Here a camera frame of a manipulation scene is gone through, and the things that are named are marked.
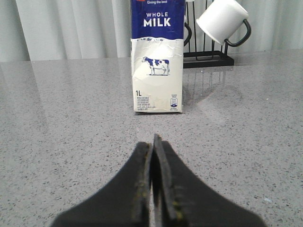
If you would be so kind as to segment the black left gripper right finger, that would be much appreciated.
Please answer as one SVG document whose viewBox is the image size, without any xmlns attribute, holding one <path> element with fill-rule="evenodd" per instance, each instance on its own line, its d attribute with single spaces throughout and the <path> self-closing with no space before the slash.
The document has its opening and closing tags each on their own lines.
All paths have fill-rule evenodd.
<svg viewBox="0 0 303 227">
<path fill-rule="evenodd" d="M 152 189 L 158 227 L 264 227 L 255 213 L 201 181 L 172 146 L 154 136 Z"/>
</svg>

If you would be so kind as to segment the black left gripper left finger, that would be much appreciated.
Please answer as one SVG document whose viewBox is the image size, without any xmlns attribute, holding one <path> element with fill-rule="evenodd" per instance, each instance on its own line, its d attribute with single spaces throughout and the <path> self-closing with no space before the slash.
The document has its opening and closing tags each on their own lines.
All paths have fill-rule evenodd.
<svg viewBox="0 0 303 227">
<path fill-rule="evenodd" d="M 152 146 L 138 142 L 119 172 L 101 190 L 60 214 L 53 227 L 147 227 Z"/>
</svg>

